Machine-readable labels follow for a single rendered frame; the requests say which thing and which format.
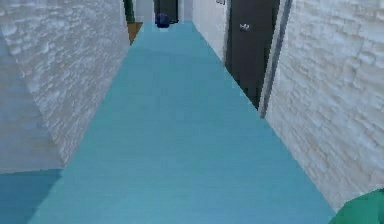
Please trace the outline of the dark grey room door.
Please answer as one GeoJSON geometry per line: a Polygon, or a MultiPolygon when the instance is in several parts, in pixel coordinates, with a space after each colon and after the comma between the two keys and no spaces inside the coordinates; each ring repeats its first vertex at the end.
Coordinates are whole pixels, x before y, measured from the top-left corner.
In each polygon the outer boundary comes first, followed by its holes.
{"type": "Polygon", "coordinates": [[[233,79],[259,107],[280,0],[231,0],[227,67],[233,79]],[[239,24],[249,24],[242,32],[239,24]]]}

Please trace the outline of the dark blue round object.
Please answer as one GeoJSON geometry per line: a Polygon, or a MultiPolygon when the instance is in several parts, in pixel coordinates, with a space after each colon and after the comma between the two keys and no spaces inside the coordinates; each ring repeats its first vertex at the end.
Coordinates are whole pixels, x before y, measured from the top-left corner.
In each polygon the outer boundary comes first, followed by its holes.
{"type": "Polygon", "coordinates": [[[158,28],[168,28],[170,26],[168,16],[165,13],[158,13],[155,16],[155,24],[158,28]]]}

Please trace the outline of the dark green door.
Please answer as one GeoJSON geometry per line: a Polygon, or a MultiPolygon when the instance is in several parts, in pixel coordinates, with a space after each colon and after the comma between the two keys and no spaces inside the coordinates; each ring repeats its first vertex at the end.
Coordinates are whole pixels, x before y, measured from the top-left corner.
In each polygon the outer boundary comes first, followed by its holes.
{"type": "Polygon", "coordinates": [[[123,2],[124,2],[126,21],[128,23],[134,23],[135,17],[134,17],[133,0],[123,0],[123,2]]]}

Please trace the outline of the green rounded object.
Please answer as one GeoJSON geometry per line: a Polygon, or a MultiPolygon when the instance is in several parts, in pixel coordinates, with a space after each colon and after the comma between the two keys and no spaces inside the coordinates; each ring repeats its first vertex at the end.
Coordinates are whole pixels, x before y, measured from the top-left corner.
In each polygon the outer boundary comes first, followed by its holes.
{"type": "Polygon", "coordinates": [[[384,224],[384,188],[346,202],[329,224],[384,224]]]}

